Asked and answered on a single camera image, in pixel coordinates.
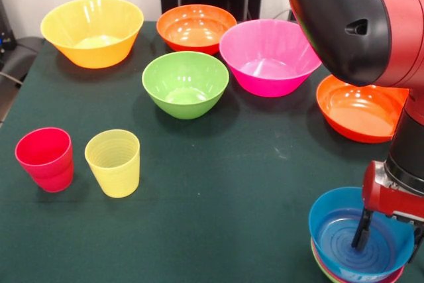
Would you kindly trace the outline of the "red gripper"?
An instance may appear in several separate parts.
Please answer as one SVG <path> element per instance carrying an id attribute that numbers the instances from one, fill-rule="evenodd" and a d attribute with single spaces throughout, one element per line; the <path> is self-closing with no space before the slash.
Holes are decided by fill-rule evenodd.
<path id="1" fill-rule="evenodd" d="M 423 223 L 423 196 L 414 194 L 389 178 L 383 162 L 371 161 L 364 173 L 362 199 L 364 209 L 354 234 L 351 247 L 363 251 L 370 236 L 372 211 L 405 222 Z M 423 226 L 414 230 L 412 262 L 423 242 Z"/>

